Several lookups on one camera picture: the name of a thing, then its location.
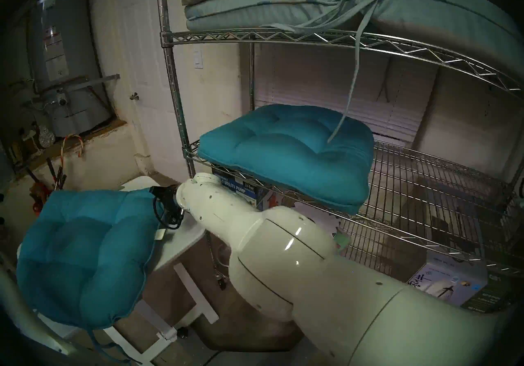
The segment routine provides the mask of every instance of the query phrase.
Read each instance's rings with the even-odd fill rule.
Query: wire shelf
[[[410,262],[427,250],[524,276],[524,257],[514,252],[522,211],[514,199],[498,201],[506,183],[474,169],[375,141],[369,197],[350,216],[295,190],[210,163],[198,156],[199,143],[190,145],[188,158],[338,216],[351,240],[343,254],[401,281],[413,275]]]
[[[186,43],[301,43],[355,47],[354,31],[329,30],[318,33],[285,32],[272,28],[227,29],[202,32],[162,32],[163,47]],[[364,32],[360,38],[360,48],[376,52],[396,54],[438,64],[469,74],[488,82],[503,91],[524,99],[522,86],[510,76],[460,53],[414,40],[398,38],[377,33]]]

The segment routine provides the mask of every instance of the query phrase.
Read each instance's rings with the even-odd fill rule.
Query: product box
[[[487,285],[462,304],[462,308],[479,313],[502,310],[522,298],[522,279],[488,270]]]
[[[426,263],[408,281],[439,300],[461,306],[487,284],[482,264],[427,251]]]
[[[260,211],[282,205],[283,196],[281,194],[255,186],[240,177],[225,174],[215,168],[212,168],[212,172],[220,178],[225,187],[245,198]]]
[[[396,228],[421,238],[456,248],[478,257],[484,257],[481,226],[472,196],[451,189],[440,182],[429,181],[423,176],[413,179],[410,195],[402,205]],[[454,195],[457,198],[444,198]],[[461,306],[488,284],[485,263],[462,260],[434,250],[394,241],[392,256],[396,265],[391,276],[425,291],[428,294]]]

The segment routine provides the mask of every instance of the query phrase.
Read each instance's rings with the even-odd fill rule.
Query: teal seat cushion
[[[267,105],[200,137],[198,155],[356,214],[369,194],[373,134],[314,106]]]
[[[61,324],[108,328],[133,310],[158,228],[147,189],[53,192],[24,237],[17,280]]]

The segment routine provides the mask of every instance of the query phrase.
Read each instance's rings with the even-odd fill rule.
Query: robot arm
[[[344,365],[473,365],[508,313],[477,315],[336,255],[325,231],[298,212],[259,212],[198,173],[177,203],[232,249],[229,277],[268,317],[294,320]]]

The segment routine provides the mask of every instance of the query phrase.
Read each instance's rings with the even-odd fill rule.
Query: white wall
[[[124,125],[111,132],[85,143],[84,154],[78,157],[78,148],[68,151],[64,156],[64,173],[67,175],[64,189],[117,189],[122,183],[140,175],[133,155],[135,145],[130,126]],[[60,159],[53,160],[55,170]],[[47,165],[34,171],[34,174],[49,186],[52,178]],[[35,221],[33,199],[29,189],[33,180],[24,176],[12,181],[3,191],[5,198],[0,203],[0,216],[11,235],[9,248],[16,249],[26,231]]]
[[[522,102],[445,68],[440,69],[433,96],[417,149],[509,181],[515,164],[507,168],[508,158],[521,141]]]
[[[186,30],[181,1],[168,0],[168,2],[171,30]],[[129,95],[135,91],[129,84],[133,80],[127,79],[126,75],[128,78],[133,77],[134,74],[138,76],[141,72],[134,72],[133,69],[138,68],[140,64],[128,59],[133,57],[133,47],[157,46],[159,52],[156,62],[161,68],[161,74],[166,75],[158,35],[159,28],[154,28],[150,33],[151,38],[144,38],[141,43],[133,41],[125,43],[125,35],[122,34],[124,24],[119,19],[122,15],[122,4],[119,4],[119,0],[92,0],[92,4],[95,41],[104,74],[118,72],[122,76],[112,94],[115,108],[123,119],[138,127],[137,109],[135,103],[129,100]],[[158,27],[156,7],[152,9],[151,15],[146,9],[143,9],[143,15],[139,17],[152,19],[151,25]],[[243,108],[244,111],[247,111],[248,108],[248,103],[241,98],[239,46],[236,44],[208,45],[201,46],[201,49],[204,69],[199,70],[193,67],[192,45],[175,46],[174,48],[190,141],[195,141],[201,134],[239,117]],[[171,102],[168,90],[162,94],[162,97]],[[152,108],[145,108],[144,105],[139,108],[142,108],[139,115],[145,122],[142,122],[141,126],[146,129],[143,133],[147,139],[148,152],[151,153],[155,169],[169,177],[183,181],[187,178],[187,169],[181,152],[174,113],[165,109],[159,113]],[[171,128],[170,133],[162,132],[163,126],[158,125],[155,120],[168,122]],[[167,153],[166,150],[163,150],[167,144],[172,152]]]
[[[108,96],[117,116],[130,124],[137,153],[148,156],[149,150],[140,128],[133,101],[129,96],[133,89],[129,84],[129,65],[124,57],[119,31],[119,20],[115,11],[116,0],[90,0],[93,37],[100,68],[104,76],[120,74],[120,80],[106,84]]]

